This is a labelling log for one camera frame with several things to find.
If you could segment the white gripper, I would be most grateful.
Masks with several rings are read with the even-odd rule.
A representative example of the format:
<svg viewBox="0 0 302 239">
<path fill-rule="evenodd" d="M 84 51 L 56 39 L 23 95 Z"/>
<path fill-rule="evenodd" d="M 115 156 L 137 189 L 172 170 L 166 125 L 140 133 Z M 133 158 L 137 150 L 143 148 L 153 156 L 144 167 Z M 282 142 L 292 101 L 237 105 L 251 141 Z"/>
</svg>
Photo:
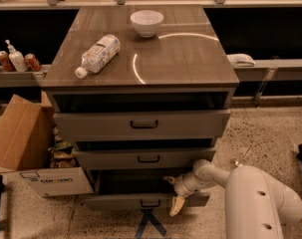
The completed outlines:
<svg viewBox="0 0 302 239">
<path fill-rule="evenodd" d="M 165 176 L 163 180 L 167 181 L 169 184 L 173 184 L 174 191 L 177 195 L 172 198 L 172 205 L 169 212 L 171 217 L 177 215 L 181 210 L 185 201 L 184 198 L 206 186 L 206 183 L 196 176 L 193 171 L 187 174 L 182 174 L 177 178 L 173 176 Z"/>
</svg>

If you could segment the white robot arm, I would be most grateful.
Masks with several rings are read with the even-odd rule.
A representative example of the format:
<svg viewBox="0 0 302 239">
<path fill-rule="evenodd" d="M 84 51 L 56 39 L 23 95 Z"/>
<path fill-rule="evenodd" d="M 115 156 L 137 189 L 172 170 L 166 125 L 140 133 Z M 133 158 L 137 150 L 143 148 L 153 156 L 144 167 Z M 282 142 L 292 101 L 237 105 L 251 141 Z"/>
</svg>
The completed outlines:
<svg viewBox="0 0 302 239">
<path fill-rule="evenodd" d="M 192 171 L 165 178 L 173 186 L 170 215 L 199 189 L 224 188 L 226 239 L 284 239 L 282 227 L 302 219 L 302 199 L 289 186 L 249 165 L 231 171 L 200 159 Z"/>
</svg>

